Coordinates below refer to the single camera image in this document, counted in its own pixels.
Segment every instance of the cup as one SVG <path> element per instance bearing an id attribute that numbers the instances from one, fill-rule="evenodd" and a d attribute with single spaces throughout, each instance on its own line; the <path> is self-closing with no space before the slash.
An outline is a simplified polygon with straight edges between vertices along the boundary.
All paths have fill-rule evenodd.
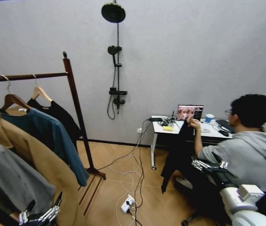
<path id="1" fill-rule="evenodd" d="M 207 114 L 206 115 L 206 118 L 205 118 L 205 122 L 206 123 L 210 123 L 211 122 L 211 120 L 214 118 L 214 115 L 212 115 L 212 114 Z"/>

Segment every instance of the tan coat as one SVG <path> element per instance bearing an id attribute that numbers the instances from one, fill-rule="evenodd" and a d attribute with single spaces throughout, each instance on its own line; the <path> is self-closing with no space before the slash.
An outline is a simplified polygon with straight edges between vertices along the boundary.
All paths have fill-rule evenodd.
<path id="1" fill-rule="evenodd" d="M 83 211 L 78 204 L 78 183 L 70 168 L 49 148 L 15 125 L 0 118 L 0 144 L 16 152 L 46 180 L 56 186 L 53 202 L 63 191 L 59 226 L 84 226 Z"/>

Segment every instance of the white cable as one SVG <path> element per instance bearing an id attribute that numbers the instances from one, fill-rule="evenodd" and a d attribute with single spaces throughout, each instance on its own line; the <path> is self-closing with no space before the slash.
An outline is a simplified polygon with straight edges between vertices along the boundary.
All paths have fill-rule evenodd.
<path id="1" fill-rule="evenodd" d="M 119 218 L 118 218 L 118 213 L 117 213 L 117 210 L 118 210 L 118 203 L 119 203 L 119 201 L 126 195 L 126 194 L 137 194 L 138 192 L 132 192 L 131 190 L 132 190 L 132 188 L 134 187 L 134 178 L 132 177 L 132 175 L 130 175 L 130 173 L 137 173 L 139 176 L 141 176 L 141 174 L 140 173 L 138 173 L 137 171 L 141 168 L 140 166 L 141 166 L 141 159 L 138 157 L 138 156 L 135 156 L 134 155 L 134 153 L 135 153 L 135 151 L 137 150 L 137 148 L 138 148 L 138 146 L 140 145 L 140 143 L 141 143 L 141 140 L 142 140 L 142 136 L 145 134 L 145 132 L 144 133 L 142 133 L 141 135 L 140 135 L 140 137 L 138 138 L 138 140 L 137 140 L 137 145 L 134 147 L 134 149 L 133 149 L 133 151 L 130 153 L 130 154 L 127 154 L 127 155 L 124 155 L 124 156 L 121 156 L 122 157 L 122 159 L 123 158 L 125 158 L 125 157 L 128 157 L 128 156 L 132 156 L 132 157 L 134 157 L 134 158 L 137 158 L 137 159 L 139 159 L 140 160 L 140 162 L 138 162 L 137 161 L 137 159 L 136 159 L 136 162 L 137 162 L 137 164 L 138 164 L 138 167 L 136 168 L 136 169 L 134 169 L 133 168 L 133 170 L 125 170 L 122 166 L 120 166 L 120 168 L 124 171 L 124 172 L 120 172 L 120 171 L 117 171 L 117 170 L 115 170 L 115 169 L 113 169 L 113 167 L 112 167 L 112 163 L 114 163 L 114 161 L 116 160 L 116 159 L 118 159 L 118 158 L 115 158 L 115 159 L 113 159 L 112 161 L 111 161 L 111 165 L 110 165 L 110 168 L 111 168 L 111 170 L 113 170 L 114 172 L 117 172 L 117 173 L 120 173 L 121 174 L 121 178 L 120 178 L 120 183 L 121 183 L 121 186 L 122 186 L 122 188 L 126 191 L 119 199 L 118 199 L 118 201 L 117 201 L 117 203 L 116 203 L 116 218 L 117 218 L 117 222 L 118 222 L 118 224 L 120 225 L 120 226 L 123 226 L 120 222 L 119 222 Z M 124 175 L 129 175 L 130 177 L 131 177 L 131 179 L 132 179 L 132 184 L 131 184 L 131 187 L 129 188 L 129 189 L 126 189 L 125 187 L 124 187 L 124 185 L 123 185 L 123 183 L 122 183 L 122 177 L 124 176 Z M 144 180 L 141 180 L 141 182 L 140 182 L 140 186 L 141 186 L 141 188 L 144 186 Z M 138 208 L 135 208 L 135 211 L 136 211 L 136 217 L 137 217 L 137 213 L 138 213 Z M 136 220 L 135 219 L 135 217 L 132 215 L 132 217 L 133 217 L 133 221 L 129 224 L 129 226 L 131 226 L 132 225 L 132 223 Z"/>

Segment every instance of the gray wall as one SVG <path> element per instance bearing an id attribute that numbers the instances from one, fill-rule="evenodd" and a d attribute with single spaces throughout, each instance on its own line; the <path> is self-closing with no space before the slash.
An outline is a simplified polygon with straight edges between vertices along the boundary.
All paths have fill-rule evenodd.
<path id="1" fill-rule="evenodd" d="M 224 117 L 246 93 L 266 94 L 266 0 L 119 0 L 121 89 L 128 90 L 117 119 L 106 115 L 113 80 L 116 25 L 101 16 L 106 0 L 0 1 L 0 73 L 63 72 L 71 59 L 87 133 L 91 139 L 134 143 L 152 114 L 178 104 L 203 104 Z M 39 85 L 76 119 L 66 78 Z M 12 82 L 28 100 L 33 81 Z M 0 82 L 0 106 L 6 94 Z M 263 106 L 253 113 L 263 113 Z M 145 143 L 153 137 L 150 131 Z"/>

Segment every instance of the power strip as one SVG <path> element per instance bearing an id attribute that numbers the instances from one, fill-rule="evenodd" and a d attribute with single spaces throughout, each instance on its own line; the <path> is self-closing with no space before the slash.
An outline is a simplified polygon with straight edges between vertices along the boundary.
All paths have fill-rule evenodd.
<path id="1" fill-rule="evenodd" d="M 121 211 L 124 214 L 127 214 L 128 209 L 133 205 L 133 203 L 135 203 L 135 199 L 133 199 L 132 196 L 130 196 L 128 194 L 128 198 L 126 199 L 126 201 L 124 201 L 124 203 L 121 205 Z"/>

